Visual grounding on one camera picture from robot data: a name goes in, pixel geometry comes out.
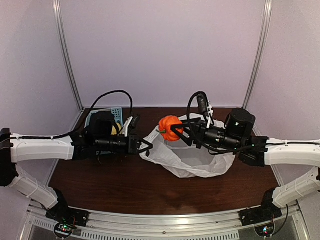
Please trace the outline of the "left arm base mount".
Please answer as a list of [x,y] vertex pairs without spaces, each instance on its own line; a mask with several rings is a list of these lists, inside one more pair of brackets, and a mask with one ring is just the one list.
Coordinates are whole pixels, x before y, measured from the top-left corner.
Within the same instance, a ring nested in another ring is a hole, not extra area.
[[56,188],[54,188],[53,190],[57,195],[57,204],[55,204],[52,208],[45,208],[45,216],[61,224],[86,227],[89,212],[86,210],[69,207],[63,193]]

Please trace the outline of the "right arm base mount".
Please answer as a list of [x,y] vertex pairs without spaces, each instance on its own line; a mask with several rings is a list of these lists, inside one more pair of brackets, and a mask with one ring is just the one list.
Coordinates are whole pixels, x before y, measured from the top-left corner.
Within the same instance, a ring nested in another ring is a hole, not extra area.
[[249,207],[238,212],[242,226],[255,225],[282,216],[281,208],[273,204],[274,191],[275,188],[272,188],[264,193],[260,206]]

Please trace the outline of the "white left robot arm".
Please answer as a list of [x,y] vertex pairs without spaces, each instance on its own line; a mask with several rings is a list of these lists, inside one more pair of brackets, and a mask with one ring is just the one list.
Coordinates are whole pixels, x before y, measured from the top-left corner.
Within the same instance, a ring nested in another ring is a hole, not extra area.
[[0,185],[16,189],[52,211],[61,222],[67,222],[72,218],[72,211],[63,194],[39,183],[17,164],[31,160],[85,160],[104,152],[131,155],[149,152],[153,144],[131,133],[139,120],[139,115],[129,116],[123,126],[118,126],[111,111],[100,110],[89,114],[82,131],[61,136],[23,136],[3,128]]

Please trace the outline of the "red pumpkin toy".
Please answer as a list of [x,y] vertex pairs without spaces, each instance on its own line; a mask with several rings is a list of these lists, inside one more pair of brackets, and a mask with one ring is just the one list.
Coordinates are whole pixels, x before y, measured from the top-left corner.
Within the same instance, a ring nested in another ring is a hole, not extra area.
[[158,129],[156,131],[162,135],[164,140],[169,142],[176,142],[181,138],[171,130],[171,126],[180,124],[182,124],[182,121],[180,121],[177,116],[168,115],[159,121]]

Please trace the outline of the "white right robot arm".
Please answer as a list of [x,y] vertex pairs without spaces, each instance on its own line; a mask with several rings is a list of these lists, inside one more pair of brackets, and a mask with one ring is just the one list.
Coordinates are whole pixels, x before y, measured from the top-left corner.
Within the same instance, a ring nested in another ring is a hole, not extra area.
[[319,140],[281,140],[252,136],[256,118],[247,110],[234,108],[226,117],[224,127],[217,127],[201,118],[189,116],[170,130],[188,146],[206,148],[211,155],[233,154],[246,165],[306,165],[312,169],[292,182],[265,192],[256,210],[259,220],[268,220],[276,209],[320,189]]

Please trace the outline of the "white plastic bag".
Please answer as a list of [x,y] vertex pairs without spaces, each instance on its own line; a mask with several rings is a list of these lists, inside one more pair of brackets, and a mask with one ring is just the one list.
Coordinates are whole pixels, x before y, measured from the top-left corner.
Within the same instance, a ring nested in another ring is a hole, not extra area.
[[213,178],[222,176],[231,168],[235,161],[232,153],[211,155],[206,148],[198,149],[188,146],[173,132],[163,134],[165,127],[180,123],[187,116],[174,115],[162,118],[158,126],[144,138],[153,144],[149,152],[143,152],[140,157],[148,162],[161,165],[179,178]]

